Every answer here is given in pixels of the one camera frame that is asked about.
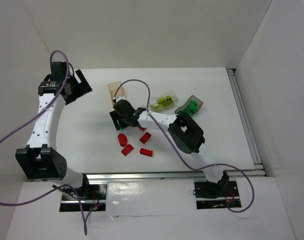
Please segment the long lime brick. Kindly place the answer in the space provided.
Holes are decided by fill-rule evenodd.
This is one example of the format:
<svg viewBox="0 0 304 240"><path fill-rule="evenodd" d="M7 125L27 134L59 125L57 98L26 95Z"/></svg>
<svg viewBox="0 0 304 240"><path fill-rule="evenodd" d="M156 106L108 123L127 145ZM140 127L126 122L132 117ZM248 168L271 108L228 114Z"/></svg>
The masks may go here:
<svg viewBox="0 0 304 240"><path fill-rule="evenodd" d="M165 98L159 98L159 99L157 99L157 104L158 105L162 105L162 104L164 104L166 102L166 99Z"/></svg>

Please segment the clear plastic container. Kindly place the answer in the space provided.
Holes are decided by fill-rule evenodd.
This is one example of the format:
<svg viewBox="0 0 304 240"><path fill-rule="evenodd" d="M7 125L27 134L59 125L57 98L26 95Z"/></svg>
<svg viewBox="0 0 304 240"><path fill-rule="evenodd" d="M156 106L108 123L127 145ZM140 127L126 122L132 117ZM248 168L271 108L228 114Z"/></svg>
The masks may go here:
<svg viewBox="0 0 304 240"><path fill-rule="evenodd" d="M172 90L168 90L159 96L152 96L149 109L156 113L168 111L177 105L178 100L177 95Z"/></svg>

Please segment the lime sloped brick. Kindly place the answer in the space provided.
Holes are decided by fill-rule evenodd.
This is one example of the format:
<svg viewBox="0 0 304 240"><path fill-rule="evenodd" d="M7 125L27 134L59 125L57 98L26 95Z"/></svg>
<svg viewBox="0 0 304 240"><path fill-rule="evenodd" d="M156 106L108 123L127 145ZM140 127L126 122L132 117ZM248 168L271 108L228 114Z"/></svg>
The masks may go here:
<svg viewBox="0 0 304 240"><path fill-rule="evenodd" d="M166 101L167 101L167 102L172 101L172 97L171 97L170 95L166 96Z"/></svg>

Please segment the smoky grey container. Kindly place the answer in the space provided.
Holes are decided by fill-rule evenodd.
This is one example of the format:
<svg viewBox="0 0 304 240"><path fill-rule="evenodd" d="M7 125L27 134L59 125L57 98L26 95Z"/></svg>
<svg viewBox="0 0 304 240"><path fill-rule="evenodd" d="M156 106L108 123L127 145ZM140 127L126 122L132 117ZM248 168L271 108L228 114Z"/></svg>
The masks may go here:
<svg viewBox="0 0 304 240"><path fill-rule="evenodd" d="M178 115L181 112L184 112L192 117L201 109L203 104L204 103L199 98L191 95L181 107L174 111L174 113Z"/></svg>

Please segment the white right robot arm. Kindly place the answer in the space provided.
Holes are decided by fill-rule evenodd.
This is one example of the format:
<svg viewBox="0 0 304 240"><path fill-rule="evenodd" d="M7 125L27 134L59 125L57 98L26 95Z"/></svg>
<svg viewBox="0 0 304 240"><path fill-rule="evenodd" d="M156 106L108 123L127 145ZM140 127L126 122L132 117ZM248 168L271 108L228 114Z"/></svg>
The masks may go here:
<svg viewBox="0 0 304 240"><path fill-rule="evenodd" d="M201 127L187 113L163 114L149 112L140 107L135 109L125 97L113 98L113 111L110 112L117 130L126 127L161 130L169 140L174 151L190 155L205 166L202 171L207 182L203 187L208 198L219 197L229 181L227 173L218 166L210 154Z"/></svg>

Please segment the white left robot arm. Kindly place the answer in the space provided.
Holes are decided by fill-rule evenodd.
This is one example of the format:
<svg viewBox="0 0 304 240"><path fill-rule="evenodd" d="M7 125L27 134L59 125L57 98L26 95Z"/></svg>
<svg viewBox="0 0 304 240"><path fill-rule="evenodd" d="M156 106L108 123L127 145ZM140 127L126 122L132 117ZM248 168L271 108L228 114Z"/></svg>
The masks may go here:
<svg viewBox="0 0 304 240"><path fill-rule="evenodd" d="M66 159L56 150L56 134L63 108L92 91L81 70L66 75L64 62L50 63L51 73L38 87L39 109L32 134L15 158L29 180L57 181L80 188L85 175L67 166Z"/></svg>

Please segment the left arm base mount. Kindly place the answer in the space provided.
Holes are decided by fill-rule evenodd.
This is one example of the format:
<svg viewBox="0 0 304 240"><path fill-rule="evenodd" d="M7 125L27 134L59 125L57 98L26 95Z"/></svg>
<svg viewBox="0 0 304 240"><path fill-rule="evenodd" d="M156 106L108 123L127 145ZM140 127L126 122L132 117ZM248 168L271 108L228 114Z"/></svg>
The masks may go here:
<svg viewBox="0 0 304 240"><path fill-rule="evenodd" d="M70 187L61 190L60 212L80 212L79 201ZM106 210L107 184L88 184L86 188L76 189L85 212L104 212Z"/></svg>

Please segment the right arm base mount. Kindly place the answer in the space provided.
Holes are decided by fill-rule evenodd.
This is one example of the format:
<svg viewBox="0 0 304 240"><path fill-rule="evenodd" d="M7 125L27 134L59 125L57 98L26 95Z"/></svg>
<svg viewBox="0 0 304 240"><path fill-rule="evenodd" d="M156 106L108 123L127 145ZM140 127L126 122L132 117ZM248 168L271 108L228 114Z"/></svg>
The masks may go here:
<svg viewBox="0 0 304 240"><path fill-rule="evenodd" d="M240 194L235 180L227 182L226 187L221 190L208 181L195 181L192 194L196 198L196 209L226 209L241 208Z"/></svg>

